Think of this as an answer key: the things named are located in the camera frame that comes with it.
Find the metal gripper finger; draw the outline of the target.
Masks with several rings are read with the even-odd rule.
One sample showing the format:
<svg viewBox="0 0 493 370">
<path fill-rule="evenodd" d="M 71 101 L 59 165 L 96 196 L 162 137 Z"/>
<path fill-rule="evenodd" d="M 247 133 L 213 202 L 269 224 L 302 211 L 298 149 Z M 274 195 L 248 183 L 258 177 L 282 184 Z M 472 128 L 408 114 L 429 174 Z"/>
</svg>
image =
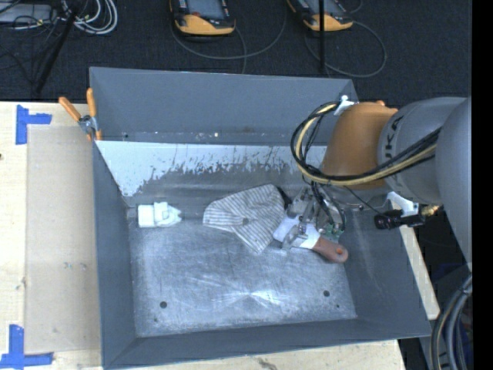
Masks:
<svg viewBox="0 0 493 370">
<path fill-rule="evenodd" d="M 303 235 L 288 233 L 286 235 L 286 250 L 292 248 L 310 249 L 310 241 Z"/>
<path fill-rule="evenodd" d="M 283 246 L 300 246 L 304 242 L 303 231 L 298 224 L 293 225 L 283 239 Z"/>
</svg>

